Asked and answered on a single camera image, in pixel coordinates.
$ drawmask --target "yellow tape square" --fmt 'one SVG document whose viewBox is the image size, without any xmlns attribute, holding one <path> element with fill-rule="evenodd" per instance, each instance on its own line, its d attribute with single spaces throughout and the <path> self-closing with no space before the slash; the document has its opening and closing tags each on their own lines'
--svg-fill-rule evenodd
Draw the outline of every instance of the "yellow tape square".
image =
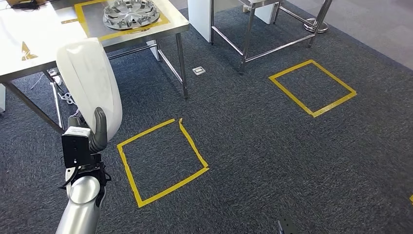
<svg viewBox="0 0 413 234">
<path fill-rule="evenodd" d="M 126 144 L 128 144 L 128 143 L 131 143 L 132 141 L 138 139 L 138 138 L 141 137 L 141 136 L 144 136 L 144 135 L 146 135 L 146 134 L 148 134 L 148 133 L 150 133 L 150 132 L 155 131 L 156 129 L 162 128 L 162 127 L 164 127 L 165 125 L 168 125 L 168 124 L 173 123 L 173 122 L 175 122 L 175 119 L 174 119 L 174 118 L 173 118 L 173 119 L 170 119 L 170 120 L 168 120 L 168 121 L 165 121 L 165 122 L 163 122 L 163 123 L 161 123 L 161 124 L 158 124 L 158 125 L 150 128 L 150 129 L 148 129 L 148 130 L 146 130 L 146 131 L 143 131 L 143 132 L 139 133 L 138 135 L 136 135 L 136 136 L 134 136 L 134 137 L 131 137 L 131 138 L 129 138 L 129 139 L 125 140 L 124 142 L 122 142 L 122 143 L 120 143 L 120 144 L 117 145 L 117 149 L 118 149 L 118 151 L 119 151 L 119 154 L 120 154 L 120 157 L 121 157 L 121 159 L 122 159 L 123 165 L 125 166 L 126 176 L 128 177 L 129 184 L 131 185 L 131 188 L 132 188 L 132 191 L 133 191 L 133 195 L 135 196 L 136 203 L 138 204 L 138 207 L 139 207 L 139 208 L 142 207 L 142 206 L 144 206 L 144 205 L 148 205 L 149 203 L 151 203 L 151 202 L 153 202 L 153 201 L 156 201 L 156 200 L 160 199 L 161 197 L 163 197 L 163 196 L 165 196 L 165 195 L 173 192 L 174 190 L 176 190 L 176 189 L 184 186 L 185 184 L 191 182 L 192 180 L 194 180 L 195 178 L 197 178 L 198 176 L 202 175 L 204 172 L 206 172 L 207 170 L 209 170 L 207 162 L 205 162 L 205 160 L 202 158 L 201 154 L 200 154 L 199 151 L 196 149 L 195 143 L 193 142 L 192 138 L 190 137 L 190 135 L 188 134 L 188 132 L 186 131 L 186 129 L 185 129 L 184 126 L 182 125 L 182 118 L 181 118 L 181 119 L 179 119 L 179 128 L 181 129 L 182 134 L 184 134 L 185 138 L 188 140 L 188 143 L 191 145 L 191 148 L 193 149 L 194 153 L 195 153 L 196 156 L 198 157 L 199 161 L 202 163 L 203 168 L 200 169 L 199 171 L 197 171 L 196 173 L 194 173 L 193 175 L 191 175 L 190 177 L 182 180 L 181 182 L 179 182 L 179 183 L 177 183 L 177 184 L 175 184 L 175 185 L 173 185 L 173 186 L 171 186 L 171 187 L 163 190 L 162 192 L 160 192 L 160 193 L 158 193 L 158 194 L 156 194 L 156 195 L 154 195 L 154 196 L 151 196 L 151 197 L 148 198 L 148 199 L 142 200 L 142 198 L 141 198 L 141 196 L 140 196 L 140 194 L 139 194 L 138 188 L 136 187 L 136 183 L 135 183 L 135 181 L 134 181 L 134 179 L 133 179 L 131 169 L 129 168 L 129 165 L 128 165 L 127 161 L 126 161 L 126 156 L 125 156 L 125 153 L 123 152 L 123 148 L 122 148 L 122 147 L 123 147 L 124 145 L 126 145 Z"/>
<path fill-rule="evenodd" d="M 85 31 L 85 33 L 88 37 L 91 37 L 91 35 L 90 35 L 90 32 L 89 32 L 88 24 L 86 22 L 85 14 L 83 13 L 82 7 L 85 6 L 85 5 L 95 4 L 95 3 L 99 3 L 99 2 L 106 2 L 106 1 L 107 0 L 93 0 L 93 1 L 87 1 L 87 2 L 82 2 L 82 3 L 75 4 L 75 11 L 76 11 L 76 15 L 77 15 L 77 20 L 79 21 L 80 25 L 82 26 L 83 30 Z M 160 15 L 157 22 L 151 23 L 151 24 L 143 26 L 143 27 L 136 27 L 136 28 L 132 28 L 132 29 L 128 29 L 128 30 L 117 31 L 115 33 L 106 34 L 106 35 L 100 36 L 98 38 L 99 38 L 100 41 L 108 40 L 108 39 L 120 37 L 120 36 L 126 35 L 126 34 L 144 32 L 144 31 L 147 31 L 147 30 L 149 30 L 153 27 L 163 25 L 163 24 L 167 24 L 167 23 L 170 23 L 170 21 L 161 12 L 161 15 Z"/>
<path fill-rule="evenodd" d="M 298 100 L 298 98 L 296 98 L 290 91 L 288 91 L 281 83 L 279 83 L 276 79 L 280 76 L 283 76 L 289 72 L 292 72 L 294 70 L 297 70 L 301 67 L 304 67 L 308 64 L 313 64 L 316 67 L 318 67 L 320 70 L 322 70 L 325 74 L 327 74 L 329 77 L 331 77 L 332 79 L 334 79 L 335 81 L 337 81 L 337 83 L 341 84 L 344 88 L 346 88 L 348 91 L 350 91 L 349 94 L 347 94 L 346 96 L 338 99 L 337 101 L 319 109 L 318 111 L 311 111 L 307 106 L 305 106 L 300 100 Z M 310 59 L 308 61 L 305 61 L 303 63 L 300 63 L 298 65 L 295 65 L 294 67 L 288 68 L 285 71 L 279 72 L 275 75 L 272 75 L 269 77 L 269 79 L 275 84 L 277 85 L 285 94 L 287 94 L 295 103 L 297 103 L 303 110 L 305 110 L 308 114 L 312 115 L 314 118 L 333 109 L 334 107 L 342 104 L 343 102 L 349 100 L 350 98 L 354 97 L 357 95 L 357 92 L 352 89 L 350 86 L 348 86 L 347 84 L 345 84 L 343 81 L 341 81 L 339 78 L 337 78 L 336 76 L 334 76 L 332 73 L 330 73 L 329 71 L 327 71 L 327 69 L 325 69 L 324 67 L 322 67 L 320 64 L 316 63 L 314 60 Z"/>
</svg>

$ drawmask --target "carpet floor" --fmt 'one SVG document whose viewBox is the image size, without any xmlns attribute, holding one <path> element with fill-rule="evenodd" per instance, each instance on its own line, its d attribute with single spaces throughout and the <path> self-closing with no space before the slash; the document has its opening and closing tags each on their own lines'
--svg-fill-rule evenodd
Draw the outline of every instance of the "carpet floor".
<svg viewBox="0 0 413 234">
<path fill-rule="evenodd" d="M 302 16 L 302 10 L 286 5 Z M 216 26 L 242 47 L 248 14 L 216 14 Z M 277 25 L 256 20 L 251 55 L 307 32 L 281 13 Z M 160 40 L 178 67 L 174 37 Z M 150 51 L 111 61 L 123 106 L 122 125 L 102 158 L 113 181 L 100 234 L 277 233 L 292 219 L 300 234 L 409 234 L 413 230 L 413 71 L 331 28 L 313 47 L 300 43 L 250 62 L 218 35 L 208 44 L 183 33 L 189 99 Z M 313 59 L 357 95 L 314 118 L 269 77 Z M 203 66 L 195 76 L 192 68 Z M 14 81 L 55 117 L 46 78 Z M 316 111 L 349 94 L 314 65 L 277 79 Z M 0 233 L 54 233 L 67 204 L 60 137 L 7 93 L 0 114 Z M 62 103 L 67 117 L 75 107 Z M 141 208 L 116 145 L 166 120 L 183 118 L 209 170 Z M 178 121 L 124 146 L 142 199 L 202 169 Z"/>
</svg>

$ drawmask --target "table leg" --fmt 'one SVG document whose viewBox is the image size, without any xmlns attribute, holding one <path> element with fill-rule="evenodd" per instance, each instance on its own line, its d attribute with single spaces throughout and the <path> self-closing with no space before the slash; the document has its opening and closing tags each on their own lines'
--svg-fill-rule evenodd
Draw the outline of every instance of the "table leg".
<svg viewBox="0 0 413 234">
<path fill-rule="evenodd" d="M 323 5 L 322 5 L 322 7 L 321 7 L 321 9 L 320 9 L 320 12 L 319 12 L 319 14 L 317 15 L 317 19 L 316 19 L 315 22 L 314 22 L 314 26 L 316 27 L 315 30 L 314 30 L 314 37 L 312 37 L 312 38 L 310 39 L 310 42 L 308 43 L 308 46 L 312 46 L 312 45 L 313 45 L 314 38 L 316 37 L 317 33 L 319 32 L 320 27 L 325 24 L 325 23 L 324 23 L 324 18 L 325 18 L 325 16 L 327 15 L 328 9 L 330 8 L 330 5 L 331 5 L 331 2 L 332 2 L 332 1 L 333 1 L 333 0 L 324 0 L 324 3 L 323 3 Z"/>
<path fill-rule="evenodd" d="M 148 46 L 153 45 L 153 47 L 150 48 L 150 51 L 152 52 L 153 56 L 155 56 L 156 61 L 159 62 L 161 60 L 161 58 L 159 57 L 159 53 L 158 53 L 157 40 L 147 41 L 146 45 L 148 45 Z"/>
<path fill-rule="evenodd" d="M 247 13 L 249 11 L 248 6 L 247 5 L 243 5 L 243 13 Z"/>
<path fill-rule="evenodd" d="M 159 54 L 159 50 L 161 49 L 161 45 L 159 44 L 159 40 L 155 40 L 155 43 L 156 43 L 156 52 L 157 52 L 157 54 L 158 54 L 158 61 L 159 62 L 162 62 L 162 57 L 161 57 L 161 55 Z"/>
<path fill-rule="evenodd" d="M 63 115 L 62 115 L 62 112 L 61 112 L 61 110 L 60 110 L 59 97 L 57 96 L 57 87 L 58 87 L 58 85 L 57 85 L 56 82 L 50 83 L 50 85 L 52 86 L 53 96 L 54 96 L 54 98 L 55 98 L 55 105 L 56 105 L 56 112 L 57 112 L 57 120 L 58 120 L 58 122 L 59 122 L 59 127 L 64 130 L 65 128 L 64 128 L 64 123 L 63 123 Z"/>
<path fill-rule="evenodd" d="M 241 66 L 240 66 L 240 71 L 239 71 L 240 74 L 244 73 L 245 61 L 247 59 L 248 50 L 249 50 L 249 41 L 251 39 L 251 27 L 252 27 L 252 21 L 254 19 L 254 15 L 255 15 L 255 8 L 252 7 L 250 15 L 249 15 L 249 22 L 248 22 L 246 34 L 245 34 L 243 58 L 241 59 Z"/>
<path fill-rule="evenodd" d="M 14 93 L 20 100 L 26 104 L 32 111 L 34 111 L 40 118 L 42 118 L 47 124 L 49 124 L 56 132 L 63 134 L 64 130 L 60 128 L 50 117 L 47 116 L 38 106 L 36 106 L 22 91 L 20 91 L 11 82 L 4 82 L 4 86 L 12 93 Z"/>
<path fill-rule="evenodd" d="M 50 76 L 49 72 L 47 70 L 43 71 L 43 74 L 49 79 L 50 85 L 52 86 L 53 89 L 53 95 L 55 98 L 55 105 L 56 105 L 56 112 L 57 112 L 57 120 L 59 121 L 59 126 L 64 130 L 64 123 L 63 123 L 63 116 L 62 112 L 60 110 L 60 103 L 59 103 L 59 97 L 57 96 L 57 90 L 59 89 L 63 94 L 65 93 L 62 88 L 56 83 L 55 79 Z"/>
<path fill-rule="evenodd" d="M 211 6 L 210 6 L 210 11 L 209 11 L 209 13 L 210 13 L 210 17 L 209 17 L 209 20 L 210 20 L 210 23 L 209 23 L 209 29 L 210 29 L 210 31 L 211 31 L 211 38 L 210 38 L 210 43 L 211 43 L 211 45 L 214 45 L 214 30 L 212 29 L 212 27 L 214 26 L 214 14 L 215 14 L 215 12 L 214 12 L 214 0 L 210 0 L 211 1 Z"/>
<path fill-rule="evenodd" d="M 276 4 L 276 9 L 275 9 L 275 17 L 274 17 L 274 24 L 277 21 L 278 18 L 278 13 L 280 12 L 280 5 L 281 5 L 282 0 L 280 0 L 277 4 Z"/>
<path fill-rule="evenodd" d="M 50 73 L 47 71 L 47 70 L 44 70 L 43 71 L 43 74 L 47 77 L 47 79 L 51 82 L 51 83 L 56 83 L 56 81 L 55 81 L 55 79 L 53 79 L 53 77 L 51 77 L 50 76 Z M 62 93 L 65 93 L 64 91 L 63 91 L 63 89 L 59 86 L 59 85 L 57 85 L 57 88 L 58 88 L 58 90 L 60 90 Z"/>
<path fill-rule="evenodd" d="M 176 36 L 176 45 L 178 46 L 179 66 L 181 67 L 182 87 L 184 89 L 184 98 L 186 99 L 188 98 L 188 87 L 187 87 L 187 76 L 185 73 L 185 64 L 184 64 L 184 50 L 182 48 L 181 34 L 177 33 L 175 36 Z"/>
</svg>

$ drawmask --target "stainless steel table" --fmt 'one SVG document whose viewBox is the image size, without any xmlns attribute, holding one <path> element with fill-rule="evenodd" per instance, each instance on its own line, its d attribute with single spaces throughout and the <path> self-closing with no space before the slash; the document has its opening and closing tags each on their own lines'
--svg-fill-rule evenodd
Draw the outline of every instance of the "stainless steel table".
<svg viewBox="0 0 413 234">
<path fill-rule="evenodd" d="M 219 36 L 221 36 L 229 45 L 232 46 L 232 48 L 234 48 L 238 54 L 240 54 L 242 56 L 241 58 L 241 66 L 239 69 L 239 72 L 242 74 L 244 72 L 244 68 L 245 68 L 245 64 L 247 62 L 253 61 L 255 59 L 261 58 L 263 56 L 269 55 L 271 53 L 274 53 L 278 50 L 281 50 L 283 48 L 286 48 L 288 46 L 297 44 L 299 42 L 305 41 L 310 39 L 309 42 L 309 46 L 311 46 L 313 44 L 314 38 L 317 35 L 317 33 L 321 33 L 321 32 L 325 32 L 325 30 L 327 30 L 327 26 L 326 24 L 323 22 L 324 18 L 327 14 L 328 9 L 330 8 L 331 2 L 332 0 L 325 0 L 319 14 L 317 15 L 316 19 L 308 19 L 305 20 L 303 18 L 301 18 L 300 16 L 296 15 L 295 13 L 291 12 L 288 9 L 285 9 L 282 6 L 282 2 L 283 0 L 238 0 L 240 2 L 242 2 L 245 6 L 248 7 L 248 9 L 250 9 L 250 17 L 249 17 L 249 22 L 248 22 L 248 26 L 247 26 L 247 30 L 246 30 L 246 34 L 245 34 L 245 38 L 244 38 L 244 48 L 243 50 L 239 49 L 233 42 L 231 42 L 221 31 L 219 31 L 219 29 L 214 25 L 214 0 L 209 0 L 210 1 L 210 43 L 214 43 L 214 32 L 216 32 Z M 254 15 L 255 15 L 255 10 L 257 8 L 260 7 L 264 7 L 264 6 L 269 6 L 269 5 L 273 5 L 273 7 L 275 7 L 275 15 L 274 15 L 274 19 L 273 22 L 275 23 L 276 19 L 277 19 L 277 15 L 279 10 L 282 10 L 284 12 L 286 12 L 287 14 L 293 16 L 294 18 L 298 19 L 299 21 L 301 21 L 302 23 L 304 23 L 304 28 L 307 31 L 311 31 L 312 34 L 305 36 L 301 39 L 292 41 L 288 44 L 279 46 L 275 49 L 266 51 L 264 53 L 261 53 L 259 55 L 255 55 L 252 57 L 248 57 L 248 50 L 249 50 L 249 43 L 250 43 L 250 38 L 251 38 L 251 27 L 252 27 L 252 21 L 254 19 Z"/>
<path fill-rule="evenodd" d="M 47 3 L 35 11 L 7 9 L 0 11 L 0 83 L 19 97 L 30 109 L 59 133 L 64 132 L 59 108 L 56 84 L 48 70 L 56 68 L 56 51 L 71 41 L 85 37 L 98 37 L 106 52 L 146 42 L 147 46 L 110 56 L 118 58 L 127 54 L 151 49 L 158 60 L 163 60 L 183 86 L 188 97 L 181 32 L 189 29 L 188 20 L 169 2 L 153 0 L 161 11 L 158 22 L 144 28 L 126 31 L 106 31 L 99 9 L 108 4 L 106 0 L 59 0 Z M 180 62 L 179 74 L 160 49 L 158 39 L 175 35 Z M 55 96 L 59 123 L 55 123 L 37 107 L 11 81 L 34 73 L 43 72 L 51 83 Z"/>
</svg>

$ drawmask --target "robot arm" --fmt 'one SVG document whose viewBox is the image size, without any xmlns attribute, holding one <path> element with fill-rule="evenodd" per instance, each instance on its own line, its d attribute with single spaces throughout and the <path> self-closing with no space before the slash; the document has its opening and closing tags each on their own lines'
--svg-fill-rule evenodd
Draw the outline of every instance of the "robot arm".
<svg viewBox="0 0 413 234">
<path fill-rule="evenodd" d="M 96 38 L 68 44 L 58 50 L 57 66 L 86 124 L 69 118 L 62 136 L 68 204 L 56 234 L 94 234 L 105 198 L 105 171 L 100 151 L 118 130 L 122 105 L 113 70 Z"/>
</svg>

